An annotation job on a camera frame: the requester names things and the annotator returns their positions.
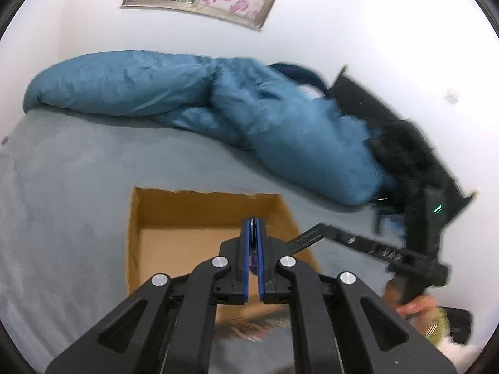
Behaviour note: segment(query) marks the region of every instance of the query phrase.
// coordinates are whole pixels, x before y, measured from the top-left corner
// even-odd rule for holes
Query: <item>white wall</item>
[[[475,341],[499,321],[496,182],[499,39],[474,0],[277,0],[260,33],[209,17],[121,9],[121,0],[27,0],[0,41],[0,136],[21,117],[28,81],[80,54],[149,49],[340,67],[418,122],[467,192],[481,190],[445,234],[454,266],[441,303],[476,314]],[[457,104],[443,99],[457,90]]]

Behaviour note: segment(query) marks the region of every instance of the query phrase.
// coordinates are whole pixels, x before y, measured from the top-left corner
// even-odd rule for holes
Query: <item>mattress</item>
[[[0,319],[39,372],[126,297],[125,240],[133,186],[270,192],[302,230],[327,222],[367,237],[370,206],[345,209],[265,170],[247,152],[147,119],[40,107],[0,148]],[[396,246],[390,232],[380,240]],[[381,293],[385,265],[332,242],[311,250],[324,274],[350,270]],[[289,328],[262,343],[214,341],[212,373],[293,367]]]

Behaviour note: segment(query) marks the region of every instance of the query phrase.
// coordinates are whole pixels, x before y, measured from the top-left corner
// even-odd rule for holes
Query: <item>cardboard box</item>
[[[200,262],[217,256],[220,244],[238,237],[242,220],[252,215],[264,218],[269,236],[287,241],[300,234],[288,206],[277,194],[134,188],[126,247],[128,294],[156,273],[188,274]],[[318,271],[308,249],[296,257]],[[260,302],[258,279],[250,273],[248,303],[219,305],[216,322],[257,318],[281,308]]]

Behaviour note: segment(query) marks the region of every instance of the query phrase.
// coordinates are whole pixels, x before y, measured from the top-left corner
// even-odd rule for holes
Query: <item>person's hand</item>
[[[414,328],[423,336],[426,335],[429,328],[431,328],[434,319],[438,316],[437,299],[432,295],[421,295],[416,297],[411,302],[405,305],[400,304],[402,295],[397,288],[389,281],[385,287],[385,294],[383,300],[397,311],[397,313],[406,318],[411,318],[411,323]]]

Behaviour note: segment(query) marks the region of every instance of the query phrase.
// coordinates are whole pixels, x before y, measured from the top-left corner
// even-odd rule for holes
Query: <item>blue blanket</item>
[[[252,151],[275,174],[345,205],[379,190],[383,173],[364,144],[364,121],[335,101],[251,59],[147,51],[95,53],[39,74],[24,110],[39,104],[109,116],[150,117]]]

